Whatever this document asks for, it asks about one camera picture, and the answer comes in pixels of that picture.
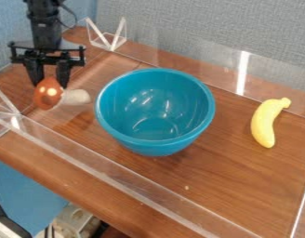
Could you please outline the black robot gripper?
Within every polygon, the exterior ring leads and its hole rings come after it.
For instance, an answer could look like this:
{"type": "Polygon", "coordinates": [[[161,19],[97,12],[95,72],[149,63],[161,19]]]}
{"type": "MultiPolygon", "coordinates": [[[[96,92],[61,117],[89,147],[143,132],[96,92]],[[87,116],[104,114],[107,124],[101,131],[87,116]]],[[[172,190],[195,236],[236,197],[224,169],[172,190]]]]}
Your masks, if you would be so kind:
{"type": "Polygon", "coordinates": [[[64,1],[24,0],[32,39],[9,42],[11,61],[27,65],[27,73],[35,86],[45,78],[44,65],[57,64],[57,81],[67,88],[71,66],[83,66],[85,63],[85,46],[63,39],[63,27],[69,26],[63,23],[60,8],[76,17],[64,1]]]}

